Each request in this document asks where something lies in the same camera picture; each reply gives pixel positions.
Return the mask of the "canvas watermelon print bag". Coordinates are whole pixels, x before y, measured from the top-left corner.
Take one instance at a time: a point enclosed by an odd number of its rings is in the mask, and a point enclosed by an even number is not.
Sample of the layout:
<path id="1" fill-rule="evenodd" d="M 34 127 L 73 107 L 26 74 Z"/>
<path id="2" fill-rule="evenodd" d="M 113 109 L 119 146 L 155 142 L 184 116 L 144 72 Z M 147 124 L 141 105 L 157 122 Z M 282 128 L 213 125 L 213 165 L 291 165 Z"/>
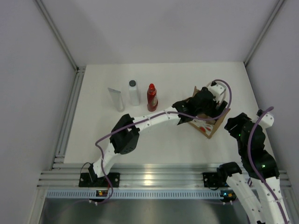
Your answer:
<path id="1" fill-rule="evenodd" d="M 226 98 L 223 101 L 218 101 L 217 103 L 218 103 L 218 106 L 220 106 L 220 104 L 222 102 L 226 101 L 228 103 L 228 105 L 226 106 L 226 108 L 228 108 L 228 111 L 222 117 L 220 117 L 218 120 L 203 121 L 203 120 L 194 119 L 193 121 L 188 122 L 189 125 L 191 125 L 195 129 L 197 129 L 200 133 L 202 133 L 208 139 L 212 138 L 214 133 L 218 130 L 218 128 L 220 127 L 220 125 L 224 121 L 224 118 L 226 117 L 226 115 L 230 111 L 230 106 L 231 106 L 231 102 L 232 102 L 232 91 L 231 91 L 231 88 L 229 87 L 228 83 L 226 83 L 225 81 L 220 80 L 220 79 L 216 79 L 214 81 L 221 82 L 227 88 Z M 198 89 L 197 87 L 194 87 L 194 91 L 193 91 L 192 96 L 194 96 L 200 90 L 201 89 Z"/>

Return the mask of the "red capped bottle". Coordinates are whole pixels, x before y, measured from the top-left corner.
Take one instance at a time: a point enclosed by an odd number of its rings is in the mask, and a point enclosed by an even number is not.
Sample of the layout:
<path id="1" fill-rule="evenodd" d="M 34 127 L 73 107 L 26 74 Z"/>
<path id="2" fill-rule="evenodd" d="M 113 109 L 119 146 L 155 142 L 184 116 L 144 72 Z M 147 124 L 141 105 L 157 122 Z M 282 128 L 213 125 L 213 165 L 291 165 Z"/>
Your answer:
<path id="1" fill-rule="evenodd" d="M 147 91 L 147 108 L 148 111 L 153 112 L 157 109 L 158 99 L 157 90 L 154 84 L 150 84 Z"/>

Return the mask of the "white bottle dark cap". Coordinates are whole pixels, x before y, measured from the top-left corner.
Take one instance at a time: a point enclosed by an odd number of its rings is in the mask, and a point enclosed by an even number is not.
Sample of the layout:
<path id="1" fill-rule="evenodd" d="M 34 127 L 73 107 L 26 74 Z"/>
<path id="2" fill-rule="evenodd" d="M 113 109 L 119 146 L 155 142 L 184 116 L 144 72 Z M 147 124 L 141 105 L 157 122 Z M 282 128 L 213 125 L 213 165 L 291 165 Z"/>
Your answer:
<path id="1" fill-rule="evenodd" d="M 139 106 L 140 105 L 140 94 L 137 82 L 135 80 L 130 80 L 128 84 L 128 91 L 130 100 L 133 106 Z"/>

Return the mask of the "silver tube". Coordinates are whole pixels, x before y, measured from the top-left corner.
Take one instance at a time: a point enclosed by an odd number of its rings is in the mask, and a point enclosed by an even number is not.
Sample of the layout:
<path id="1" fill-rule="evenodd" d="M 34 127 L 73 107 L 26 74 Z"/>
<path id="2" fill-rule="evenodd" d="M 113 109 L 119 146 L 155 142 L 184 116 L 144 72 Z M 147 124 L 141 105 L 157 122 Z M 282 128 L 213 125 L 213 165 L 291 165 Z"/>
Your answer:
<path id="1" fill-rule="evenodd" d="M 124 104 L 122 101 L 121 92 L 112 88 L 108 88 L 114 107 L 117 111 L 122 112 L 124 110 Z"/>

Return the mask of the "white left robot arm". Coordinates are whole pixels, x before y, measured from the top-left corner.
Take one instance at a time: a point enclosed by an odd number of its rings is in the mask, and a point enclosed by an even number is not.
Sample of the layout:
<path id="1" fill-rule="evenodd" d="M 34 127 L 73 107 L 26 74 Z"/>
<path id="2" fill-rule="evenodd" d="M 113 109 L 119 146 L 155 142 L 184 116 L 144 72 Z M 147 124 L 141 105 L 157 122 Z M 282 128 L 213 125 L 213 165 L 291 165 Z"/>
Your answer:
<path id="1" fill-rule="evenodd" d="M 115 160 L 120 155 L 131 153 L 136 149 L 142 133 L 153 131 L 157 127 L 177 126 L 193 120 L 217 120 L 225 116 L 231 102 L 225 102 L 226 94 L 231 94 L 230 87 L 212 82 L 208 87 L 203 87 L 194 96 L 174 103 L 171 107 L 147 116 L 131 117 L 123 115 L 116 123 L 111 133 L 96 141 L 99 143 L 109 138 L 106 149 L 102 149 L 100 158 L 91 163 L 86 173 L 80 173 L 80 187 L 115 187 L 111 183 L 108 173 Z"/>

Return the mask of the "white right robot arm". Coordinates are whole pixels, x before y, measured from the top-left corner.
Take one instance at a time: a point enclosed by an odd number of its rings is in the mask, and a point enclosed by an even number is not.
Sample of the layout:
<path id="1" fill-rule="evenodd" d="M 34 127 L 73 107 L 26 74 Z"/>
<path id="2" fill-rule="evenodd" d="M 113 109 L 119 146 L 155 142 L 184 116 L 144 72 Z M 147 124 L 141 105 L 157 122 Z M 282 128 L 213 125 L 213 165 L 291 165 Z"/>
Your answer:
<path id="1" fill-rule="evenodd" d="M 291 223 L 281 193 L 276 160 L 264 148 L 264 130 L 274 123 L 272 109 L 258 110 L 256 120 L 241 113 L 229 118 L 225 125 L 230 136 L 237 141 L 242 166 L 256 193 L 236 162 L 224 163 L 217 168 L 218 182 L 233 190 L 252 224 Z"/>

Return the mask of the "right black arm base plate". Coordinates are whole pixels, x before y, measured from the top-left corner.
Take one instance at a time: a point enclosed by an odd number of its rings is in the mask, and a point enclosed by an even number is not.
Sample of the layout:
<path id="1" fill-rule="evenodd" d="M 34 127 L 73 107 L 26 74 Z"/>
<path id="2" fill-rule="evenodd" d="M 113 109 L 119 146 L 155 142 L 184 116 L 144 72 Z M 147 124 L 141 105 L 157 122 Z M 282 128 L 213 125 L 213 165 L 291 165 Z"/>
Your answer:
<path id="1" fill-rule="evenodd" d="M 228 185 L 221 180 L 216 172 L 204 172 L 202 176 L 205 188 L 218 190 L 219 188 L 228 187 Z"/>

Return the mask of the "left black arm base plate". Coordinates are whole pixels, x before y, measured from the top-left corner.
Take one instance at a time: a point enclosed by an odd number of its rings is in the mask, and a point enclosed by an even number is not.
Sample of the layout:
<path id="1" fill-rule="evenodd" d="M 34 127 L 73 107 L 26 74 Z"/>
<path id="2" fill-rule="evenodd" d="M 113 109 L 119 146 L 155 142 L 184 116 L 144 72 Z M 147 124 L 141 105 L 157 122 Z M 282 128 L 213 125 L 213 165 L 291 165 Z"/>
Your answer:
<path id="1" fill-rule="evenodd" d="M 78 186 L 81 188 L 107 188 L 108 186 L 118 188 L 120 184 L 120 176 L 120 173 L 109 173 L 107 175 L 108 179 L 111 182 L 109 184 L 105 177 L 96 178 L 95 181 L 92 181 L 89 173 L 81 173 Z"/>

